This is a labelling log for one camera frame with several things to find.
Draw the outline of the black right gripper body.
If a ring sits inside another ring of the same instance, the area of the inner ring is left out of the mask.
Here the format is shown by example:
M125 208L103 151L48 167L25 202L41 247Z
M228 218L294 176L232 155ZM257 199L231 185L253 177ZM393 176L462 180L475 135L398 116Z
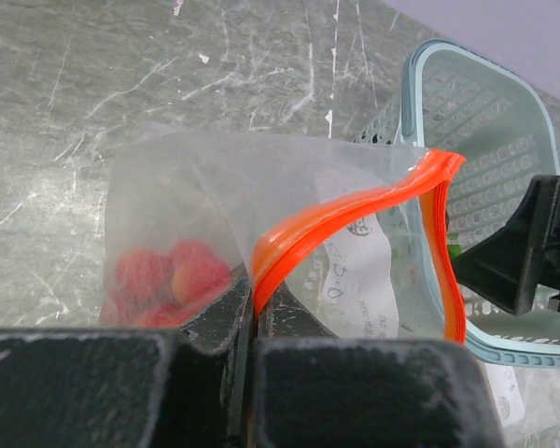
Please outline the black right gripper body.
M533 308L537 287L558 291L560 313L560 175L536 175L506 224L452 260L457 282L514 316Z

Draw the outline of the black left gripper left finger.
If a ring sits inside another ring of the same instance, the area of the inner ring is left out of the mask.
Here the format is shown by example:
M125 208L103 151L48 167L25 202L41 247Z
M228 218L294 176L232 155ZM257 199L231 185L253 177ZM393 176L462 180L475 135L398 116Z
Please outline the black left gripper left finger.
M0 329L0 447L243 447L245 274L172 329Z

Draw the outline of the light blue plastic basket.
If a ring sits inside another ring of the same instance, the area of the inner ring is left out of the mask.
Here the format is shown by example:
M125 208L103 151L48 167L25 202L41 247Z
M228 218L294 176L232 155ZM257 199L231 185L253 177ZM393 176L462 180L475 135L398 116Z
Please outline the light blue plastic basket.
M560 173L552 122L535 91L445 39L409 55L399 92L358 140L436 147L465 158L447 200L449 241L464 250L506 223L534 175ZM552 294L538 287L531 311L513 316L463 288L470 351L500 365L560 368L560 314L547 307Z

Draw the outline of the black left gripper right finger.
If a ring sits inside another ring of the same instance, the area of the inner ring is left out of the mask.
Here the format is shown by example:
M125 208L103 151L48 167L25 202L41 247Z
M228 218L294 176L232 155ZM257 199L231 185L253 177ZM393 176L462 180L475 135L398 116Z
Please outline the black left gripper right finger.
M255 447L502 447L482 370L461 344L332 336L279 287L253 355Z

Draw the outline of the clear zip bag orange zipper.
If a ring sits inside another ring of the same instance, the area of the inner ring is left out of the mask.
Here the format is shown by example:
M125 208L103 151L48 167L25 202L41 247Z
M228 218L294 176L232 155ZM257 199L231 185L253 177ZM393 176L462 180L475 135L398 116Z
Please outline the clear zip bag orange zipper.
M257 320L284 286L332 336L462 343L446 200L463 161L287 134L140 138L111 171L105 299L123 252L194 239L229 265L231 283L246 275Z

